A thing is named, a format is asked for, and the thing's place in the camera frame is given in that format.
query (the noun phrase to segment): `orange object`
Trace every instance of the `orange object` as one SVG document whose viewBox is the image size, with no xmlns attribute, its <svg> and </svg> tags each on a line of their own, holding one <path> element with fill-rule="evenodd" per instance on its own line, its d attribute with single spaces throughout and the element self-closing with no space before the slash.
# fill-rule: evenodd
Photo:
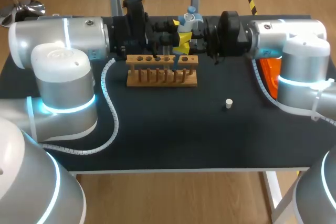
<svg viewBox="0 0 336 224">
<path fill-rule="evenodd" d="M 269 94 L 276 99 L 278 97 L 278 78 L 280 75 L 281 59 L 262 59 L 260 60 L 260 64 Z"/>
</svg>

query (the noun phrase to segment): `black table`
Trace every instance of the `black table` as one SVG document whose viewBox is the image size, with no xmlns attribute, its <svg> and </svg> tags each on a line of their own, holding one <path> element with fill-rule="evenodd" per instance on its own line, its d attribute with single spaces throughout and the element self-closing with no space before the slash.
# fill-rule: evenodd
<svg viewBox="0 0 336 224">
<path fill-rule="evenodd" d="M 207 18 L 213 24 L 218 22 L 218 17 Z M 282 112 L 264 97 L 250 60 L 228 57 L 215 66 L 212 59 L 199 55 L 199 62 L 197 88 L 128 88 L 128 66 L 123 61 L 113 64 L 107 74 L 107 86 L 119 117 L 117 138 L 107 149 L 93 155 L 49 152 L 67 170 L 78 173 L 265 170 L 310 167 L 334 146 L 334 126 Z M 109 139 L 113 118 L 99 85 L 104 64 L 93 63 L 98 83 L 96 129 L 79 140 L 50 143 L 87 150 Z M 336 70 L 330 64 L 328 78 L 335 77 Z M 0 76 L 0 98 L 29 95 L 39 96 L 33 73 L 17 68 L 9 57 Z M 223 110 L 228 98 L 233 100 L 233 106 Z"/>
</svg>

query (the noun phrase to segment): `white table leg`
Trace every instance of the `white table leg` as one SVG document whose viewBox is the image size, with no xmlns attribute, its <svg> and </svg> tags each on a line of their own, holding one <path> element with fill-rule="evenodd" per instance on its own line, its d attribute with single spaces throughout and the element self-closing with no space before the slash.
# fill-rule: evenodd
<svg viewBox="0 0 336 224">
<path fill-rule="evenodd" d="M 278 177 L 276 172 L 263 172 L 265 185 L 267 190 L 267 196 L 271 210 L 273 211 L 280 201 L 282 200 L 282 195 L 280 191 L 280 186 L 278 182 Z"/>
<path fill-rule="evenodd" d="M 286 192 L 285 196 L 282 198 L 278 206 L 272 211 L 272 222 L 273 224 L 285 224 L 286 221 L 294 214 L 293 208 L 293 191 L 296 186 L 297 180 Z"/>
</svg>

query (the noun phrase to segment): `wooden floor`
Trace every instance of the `wooden floor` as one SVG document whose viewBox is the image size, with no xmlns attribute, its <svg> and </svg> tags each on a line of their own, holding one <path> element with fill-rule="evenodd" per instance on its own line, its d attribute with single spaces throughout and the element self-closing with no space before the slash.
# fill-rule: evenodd
<svg viewBox="0 0 336 224">
<path fill-rule="evenodd" d="M 47 14 L 110 16 L 109 0 L 39 0 Z M 0 0 L 0 7 L 10 3 Z M 150 16 L 180 15 L 190 0 L 145 0 Z M 328 30 L 336 49 L 335 0 L 255 0 L 259 14 L 311 14 Z M 250 15 L 247 0 L 201 0 L 203 15 L 236 10 Z M 9 53 L 8 30 L 0 27 L 0 70 Z M 278 173 L 284 194 L 296 177 Z M 259 173 L 85 175 L 87 221 L 118 224 L 270 223 Z"/>
</svg>

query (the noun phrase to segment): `stool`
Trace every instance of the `stool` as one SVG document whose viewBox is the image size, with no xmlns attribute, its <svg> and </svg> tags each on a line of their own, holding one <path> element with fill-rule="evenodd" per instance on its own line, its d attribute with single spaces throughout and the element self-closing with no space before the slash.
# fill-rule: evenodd
<svg viewBox="0 0 336 224">
<path fill-rule="evenodd" d="M 9 27 L 12 23 L 24 21 L 26 17 L 44 16 L 44 5 L 36 0 L 12 0 L 13 4 L 0 9 L 0 25 Z"/>
</svg>

